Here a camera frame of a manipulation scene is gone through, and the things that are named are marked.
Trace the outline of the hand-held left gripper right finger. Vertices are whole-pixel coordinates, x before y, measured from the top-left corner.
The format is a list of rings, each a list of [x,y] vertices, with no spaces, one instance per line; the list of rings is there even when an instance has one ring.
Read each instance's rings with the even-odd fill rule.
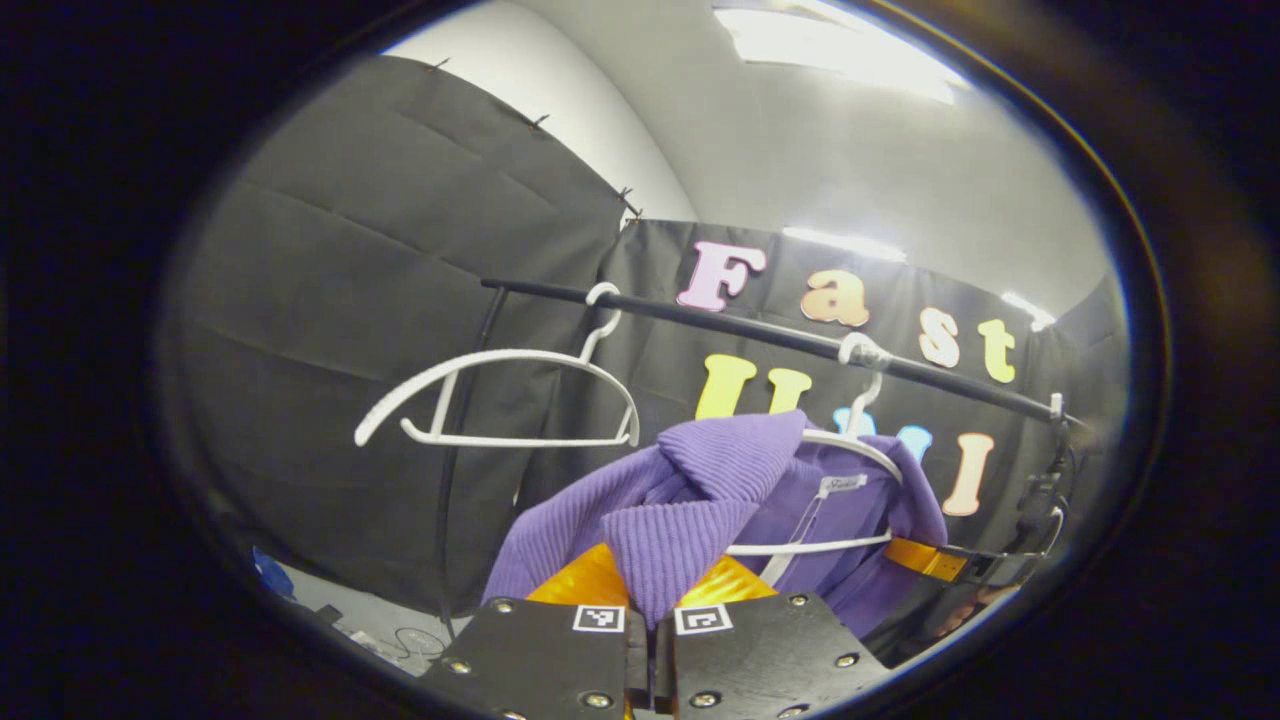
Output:
[[[778,592],[723,557],[658,624],[654,711],[815,719],[890,670],[812,592]]]

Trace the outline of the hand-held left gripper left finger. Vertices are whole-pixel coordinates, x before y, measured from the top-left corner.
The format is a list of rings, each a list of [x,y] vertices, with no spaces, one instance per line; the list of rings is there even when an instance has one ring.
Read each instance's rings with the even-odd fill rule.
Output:
[[[421,685],[485,719],[635,719],[652,710],[646,625],[596,544],[530,592],[489,598]]]

